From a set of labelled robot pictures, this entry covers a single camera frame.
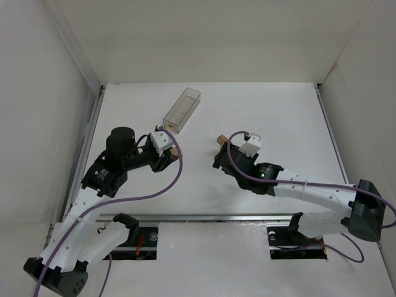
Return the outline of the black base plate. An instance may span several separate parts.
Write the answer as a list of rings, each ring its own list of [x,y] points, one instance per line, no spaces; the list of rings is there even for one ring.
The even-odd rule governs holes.
[[[270,258],[272,260],[327,260],[323,240],[307,238],[287,226],[267,227]]]
[[[143,226],[139,233],[111,251],[113,260],[156,260],[158,227]]]

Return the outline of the aluminium left rail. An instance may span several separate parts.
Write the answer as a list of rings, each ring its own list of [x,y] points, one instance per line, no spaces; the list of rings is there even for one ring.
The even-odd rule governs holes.
[[[93,96],[92,93],[89,93],[87,96],[87,104],[85,106],[84,117],[77,139],[77,147],[75,148],[75,154],[65,198],[63,200],[58,218],[56,219],[58,222],[63,221],[64,217],[71,208],[72,202],[77,196],[80,180],[82,179],[81,174],[84,172],[86,166],[87,155],[92,143],[93,132],[97,124],[98,114],[100,112],[105,89],[106,86],[102,85],[99,88],[98,94],[96,96]]]

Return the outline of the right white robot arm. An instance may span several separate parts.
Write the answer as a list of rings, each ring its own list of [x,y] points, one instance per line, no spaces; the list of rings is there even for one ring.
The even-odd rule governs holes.
[[[385,203],[375,185],[360,180],[357,185],[325,184],[318,187],[309,178],[293,174],[280,165],[256,163],[258,154],[247,156],[236,145],[223,144],[213,167],[234,177],[241,189],[257,195],[292,198],[324,207],[321,213],[306,210],[293,214],[288,231],[302,238],[348,233],[369,242],[381,238]]]

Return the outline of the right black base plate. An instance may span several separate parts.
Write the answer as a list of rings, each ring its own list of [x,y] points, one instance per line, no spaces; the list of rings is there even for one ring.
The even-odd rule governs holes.
[[[327,260],[323,240],[307,238],[287,226],[267,227],[270,258],[272,260]]]

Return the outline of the aluminium rail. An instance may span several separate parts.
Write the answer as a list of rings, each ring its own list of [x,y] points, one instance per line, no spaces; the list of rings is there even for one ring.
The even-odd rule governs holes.
[[[144,222],[264,222],[290,221],[292,214],[133,214],[130,216]]]
[[[58,218],[56,219],[58,222],[63,221],[64,217],[71,208],[72,202],[77,196],[80,180],[82,179],[81,174],[84,172],[86,166],[87,155],[92,143],[93,132],[97,124],[98,114],[100,112],[105,89],[106,86],[102,85],[99,88],[98,94],[96,96],[93,96],[92,93],[89,93],[87,96],[87,104],[85,106],[84,117],[77,139],[77,147],[75,148],[75,154],[65,198],[63,200]]]

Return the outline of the aluminium front rail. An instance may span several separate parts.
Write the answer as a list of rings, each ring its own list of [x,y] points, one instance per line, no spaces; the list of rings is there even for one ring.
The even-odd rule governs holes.
[[[290,221],[292,214],[133,214],[130,216],[144,222],[264,222]]]

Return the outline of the striped dark wood block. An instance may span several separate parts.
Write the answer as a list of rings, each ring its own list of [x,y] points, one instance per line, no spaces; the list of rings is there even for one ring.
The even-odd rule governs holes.
[[[228,138],[221,134],[220,136],[217,137],[217,144],[220,146],[223,146],[225,143],[228,142]]]

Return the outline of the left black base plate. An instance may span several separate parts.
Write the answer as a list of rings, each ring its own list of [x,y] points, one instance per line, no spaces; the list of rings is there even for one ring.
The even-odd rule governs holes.
[[[111,251],[113,260],[156,260],[158,227],[143,226],[139,233]]]

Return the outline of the small light wood cube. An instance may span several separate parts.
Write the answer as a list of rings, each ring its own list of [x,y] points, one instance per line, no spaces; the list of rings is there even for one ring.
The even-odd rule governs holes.
[[[174,155],[176,157],[179,155],[176,147],[171,148],[170,152],[171,152],[172,155]]]

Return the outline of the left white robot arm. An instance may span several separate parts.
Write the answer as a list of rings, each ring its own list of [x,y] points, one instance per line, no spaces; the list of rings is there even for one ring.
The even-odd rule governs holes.
[[[141,147],[133,129],[114,128],[106,148],[82,179],[78,196],[57,233],[38,257],[24,264],[24,271],[37,283],[34,296],[41,286],[59,296],[78,296],[94,266],[139,233],[139,221],[124,213],[116,215],[101,233],[93,233],[102,207],[126,201],[115,199],[115,195],[127,181],[128,172],[149,166],[157,173],[182,160],[176,139],[162,126],[148,134]]]

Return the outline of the clear plastic box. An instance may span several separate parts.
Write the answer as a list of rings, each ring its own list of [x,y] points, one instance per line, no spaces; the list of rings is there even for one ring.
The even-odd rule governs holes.
[[[200,103],[201,93],[186,88],[163,118],[163,126],[179,134]]]

